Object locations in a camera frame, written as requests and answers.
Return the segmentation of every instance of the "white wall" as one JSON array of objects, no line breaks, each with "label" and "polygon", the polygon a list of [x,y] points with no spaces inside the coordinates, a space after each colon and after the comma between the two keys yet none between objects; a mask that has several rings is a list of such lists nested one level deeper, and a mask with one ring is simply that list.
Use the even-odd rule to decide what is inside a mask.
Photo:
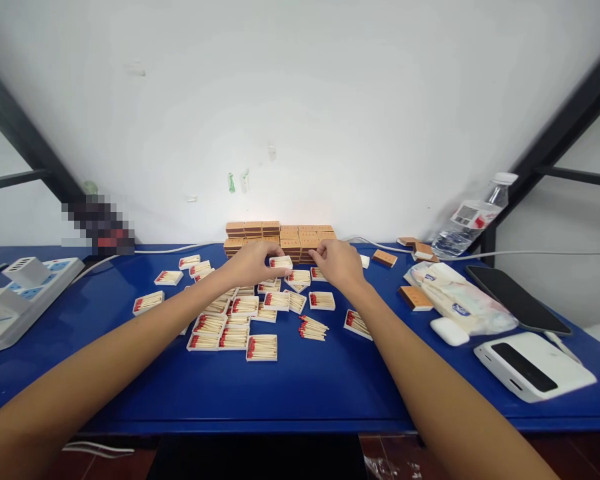
[{"label": "white wall", "polygon": [[[556,166],[600,173],[600,117]],[[497,249],[600,251],[600,187],[544,178],[498,227]],[[600,323],[600,257],[503,255],[496,267],[580,326]]]},{"label": "white wall", "polygon": [[[31,168],[0,133],[0,177]],[[0,189],[0,245],[60,245],[78,237],[42,180]]]},{"label": "white wall", "polygon": [[1,78],[144,242],[424,235],[598,56],[600,0],[0,0]]}]

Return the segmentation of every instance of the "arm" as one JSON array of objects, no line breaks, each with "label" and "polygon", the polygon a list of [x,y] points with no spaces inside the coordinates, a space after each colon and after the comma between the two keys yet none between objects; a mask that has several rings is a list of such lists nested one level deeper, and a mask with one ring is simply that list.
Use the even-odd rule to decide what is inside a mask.
[{"label": "arm", "polygon": [[392,312],[366,282],[354,247],[323,240],[311,256],[364,319],[418,433],[452,478],[558,480],[498,410]]},{"label": "arm", "polygon": [[0,409],[0,479],[42,475],[64,444],[227,290],[284,276],[264,264],[279,245],[251,243],[222,268],[90,343]]}]

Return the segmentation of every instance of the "white charger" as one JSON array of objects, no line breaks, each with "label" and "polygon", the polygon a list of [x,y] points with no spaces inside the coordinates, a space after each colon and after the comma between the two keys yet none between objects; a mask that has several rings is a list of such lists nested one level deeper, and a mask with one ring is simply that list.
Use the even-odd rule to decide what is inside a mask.
[{"label": "white charger", "polygon": [[528,403],[597,382],[589,370],[532,332],[488,341],[473,352],[508,390]]}]

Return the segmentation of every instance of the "power strip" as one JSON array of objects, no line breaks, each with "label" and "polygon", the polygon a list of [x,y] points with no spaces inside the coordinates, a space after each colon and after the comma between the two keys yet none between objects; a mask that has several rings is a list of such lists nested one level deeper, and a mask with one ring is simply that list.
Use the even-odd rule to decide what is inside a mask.
[{"label": "power strip", "polygon": [[11,282],[5,287],[31,302],[31,305],[21,315],[0,319],[0,350],[20,340],[85,266],[78,258],[50,260],[43,264],[49,269],[49,276],[42,284],[23,288]]}]

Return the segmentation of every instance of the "black metal frame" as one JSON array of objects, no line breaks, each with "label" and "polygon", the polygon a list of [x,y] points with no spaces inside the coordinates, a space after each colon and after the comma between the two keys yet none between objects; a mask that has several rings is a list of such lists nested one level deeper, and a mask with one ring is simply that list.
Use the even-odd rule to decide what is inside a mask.
[{"label": "black metal frame", "polygon": [[0,177],[0,188],[42,180],[62,203],[84,198],[84,193],[38,130],[0,81],[0,132],[32,171]]},{"label": "black metal frame", "polygon": [[[495,232],[498,225],[545,176],[600,185],[598,173],[554,167],[599,116],[600,61],[518,162],[513,172],[518,174],[519,178],[510,190],[509,205],[472,244],[471,251],[476,250],[478,246],[482,253],[495,251]],[[495,264],[494,257],[486,257],[484,260],[490,266]]]}]

